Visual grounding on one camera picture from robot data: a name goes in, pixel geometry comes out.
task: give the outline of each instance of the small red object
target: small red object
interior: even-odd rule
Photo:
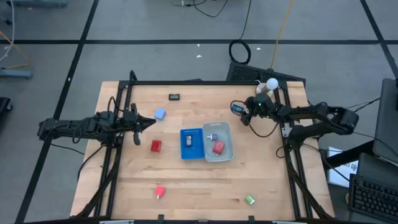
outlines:
[[[152,152],[160,152],[160,146],[162,145],[162,141],[160,140],[152,140],[152,145],[150,147],[150,150]]]
[[[164,194],[164,187],[163,186],[157,186],[156,190],[155,190],[155,193],[156,193],[157,199],[159,199],[159,197],[163,196],[163,194]]]
[[[223,149],[224,149],[224,143],[217,141],[216,144],[214,145],[213,152],[221,154],[223,153]]]

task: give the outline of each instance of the clear plastic container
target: clear plastic container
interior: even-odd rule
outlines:
[[[208,162],[224,162],[234,159],[234,149],[232,146],[231,130],[226,121],[206,123],[203,125],[203,140],[205,147],[205,159]],[[213,152],[216,141],[207,138],[211,134],[216,134],[218,139],[224,143],[223,152],[219,155]]]

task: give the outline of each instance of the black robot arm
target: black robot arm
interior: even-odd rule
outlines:
[[[40,122],[37,135],[40,140],[47,138],[71,137],[75,139],[97,139],[101,144],[113,144],[116,135],[127,131],[134,132],[134,143],[140,145],[138,133],[156,122],[137,113],[136,104],[131,110],[125,110],[122,118],[111,111],[97,112],[94,116],[82,120],[56,120],[53,118]]]
[[[248,112],[243,112],[241,117],[245,126],[250,123],[253,116],[270,118],[279,124],[300,119],[319,120],[319,123],[310,126],[294,125],[292,127],[287,140],[294,149],[299,149],[304,140],[309,137],[322,136],[328,133],[352,134],[359,119],[359,116],[350,110],[328,106],[326,103],[291,108],[272,102],[271,98],[265,93],[249,97],[244,104],[248,109]]]

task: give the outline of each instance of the red cube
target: red cube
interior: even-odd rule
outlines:
[[[162,145],[162,141],[160,140],[152,140],[152,145],[150,147],[150,150],[152,152],[160,152],[160,146]]]
[[[224,149],[224,143],[217,141],[216,144],[214,145],[213,152],[221,154],[223,153],[223,149]]]

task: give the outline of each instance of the blue cube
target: blue cube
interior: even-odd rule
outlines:
[[[163,119],[164,116],[166,115],[166,110],[162,108],[157,108],[155,111],[155,118],[156,119]]]

